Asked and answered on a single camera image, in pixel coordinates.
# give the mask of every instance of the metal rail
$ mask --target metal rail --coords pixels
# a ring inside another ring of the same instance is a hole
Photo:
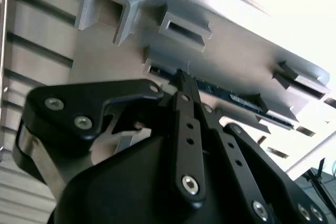
[[[1,43],[1,52],[0,52],[0,121],[2,120],[3,110],[2,110],[2,101],[3,93],[7,91],[7,87],[3,87],[4,81],[4,64],[5,64],[5,44],[6,44],[6,31],[7,31],[7,7],[8,0],[0,0],[0,43]],[[4,138],[3,133],[0,134],[0,161],[2,160],[2,150],[4,148]]]

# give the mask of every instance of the rectangular slot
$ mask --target rectangular slot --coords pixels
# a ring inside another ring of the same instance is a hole
[[[274,75],[274,78],[288,91],[295,93],[301,97],[314,98],[317,100],[322,99],[325,93],[321,93],[314,90],[308,86],[305,86],[299,82],[293,81],[292,79],[282,76],[278,73]]]
[[[179,26],[174,22],[169,23],[168,29],[174,31],[175,33],[181,34],[182,36],[187,37],[191,40],[203,43],[202,37],[200,35],[197,35],[196,33],[193,33],[192,31],[185,29],[182,26]]]
[[[278,151],[276,149],[273,149],[271,147],[267,147],[266,151],[268,151],[268,152],[270,152],[270,153],[272,153],[272,154],[274,154],[274,155],[276,155],[278,157],[284,158],[284,159],[286,159],[287,157],[289,157],[287,154],[285,154],[285,153],[283,153],[281,151]]]
[[[309,137],[312,137],[315,135],[315,132],[312,132],[310,131],[309,129],[305,128],[305,127],[302,127],[302,126],[299,126],[296,131],[306,135],[306,136],[309,136]]]
[[[332,98],[327,98],[324,103],[326,103],[329,106],[332,106],[334,109],[336,109],[336,101]]]
[[[101,10],[98,21],[119,28],[123,6],[112,0],[101,0]]]

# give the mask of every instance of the silver screw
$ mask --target silver screw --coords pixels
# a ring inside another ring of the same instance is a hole
[[[212,109],[208,105],[204,105],[204,108],[206,109],[207,112],[212,113]]]
[[[88,130],[92,128],[92,121],[86,116],[78,116],[75,118],[75,125],[82,130]]]
[[[64,109],[64,103],[61,100],[54,98],[54,97],[46,99],[44,104],[50,110]]]
[[[304,218],[306,220],[310,220],[310,215],[309,215],[308,211],[303,206],[301,206],[300,204],[298,204],[298,208],[299,208],[300,213],[304,216]]]
[[[188,175],[184,176],[182,178],[182,185],[184,189],[188,191],[188,193],[192,195],[195,195],[198,193],[198,184],[193,177],[188,176]]]
[[[240,130],[239,126],[235,125],[233,126],[233,129],[238,133],[238,134],[241,134],[242,131]]]
[[[159,91],[159,89],[156,86],[150,85],[150,88],[155,93],[158,93],[158,91]]]
[[[257,214],[257,216],[259,216],[260,219],[262,219],[263,221],[268,220],[268,213],[260,202],[255,200],[253,201],[252,206],[254,212]]]
[[[322,214],[320,213],[319,210],[317,210],[315,207],[311,206],[310,207],[311,211],[313,212],[313,214],[316,216],[316,218],[319,219],[319,221],[323,221],[323,217]]]
[[[187,102],[189,101],[189,97],[187,97],[187,96],[184,95],[184,94],[182,95],[182,99],[183,99],[184,101],[187,101]]]

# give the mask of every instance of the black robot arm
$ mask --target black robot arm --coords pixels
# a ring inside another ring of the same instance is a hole
[[[57,199],[49,223],[328,223],[241,127],[219,124],[189,75],[172,84],[174,95],[150,80],[29,93],[13,155]],[[98,139],[120,134],[93,162]]]

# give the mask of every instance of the gray plastic part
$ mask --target gray plastic part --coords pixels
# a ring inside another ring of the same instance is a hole
[[[262,125],[270,125],[270,124],[272,124],[274,126],[278,126],[278,127],[283,128],[285,130],[288,130],[288,131],[293,130],[293,128],[291,128],[289,126],[287,127],[287,126],[285,126],[282,123],[278,123],[277,121],[268,119],[266,117],[256,116],[256,118],[257,118],[257,121],[259,122],[259,124],[262,124]]]
[[[292,124],[294,129],[299,126],[299,121],[288,107],[272,102],[262,96],[259,97],[259,104],[267,115],[274,116],[275,118],[279,118]]]
[[[249,118],[244,117],[243,115],[238,115],[235,114],[231,111],[225,110],[223,108],[218,108],[216,110],[216,112],[226,118],[231,118],[235,121],[241,122],[243,124],[246,124],[248,126],[251,126],[261,132],[264,133],[264,136],[268,136],[270,135],[270,131],[268,130],[268,127],[263,125],[263,124],[259,124],[258,121],[256,120],[255,122],[251,121]]]
[[[159,33],[200,52],[205,49],[202,37],[210,39],[212,35],[209,22],[198,16],[197,10],[190,13],[173,5],[166,6]]]
[[[278,73],[274,75],[274,79],[276,79],[286,91],[306,100],[325,100],[328,97],[328,94],[320,93],[303,84],[288,80]]]
[[[294,81],[303,84],[311,89],[314,89],[320,93],[330,93],[330,90],[323,83],[318,81],[317,78],[312,78],[307,74],[304,74],[302,71],[291,66],[288,62],[284,62],[280,66],[285,71],[286,75],[288,75]]]
[[[104,0],[80,0],[79,13],[76,18],[75,27],[84,30],[98,22],[102,3]],[[116,27],[113,43],[120,45],[132,32],[139,6],[145,0],[110,0],[122,6],[122,12]]]

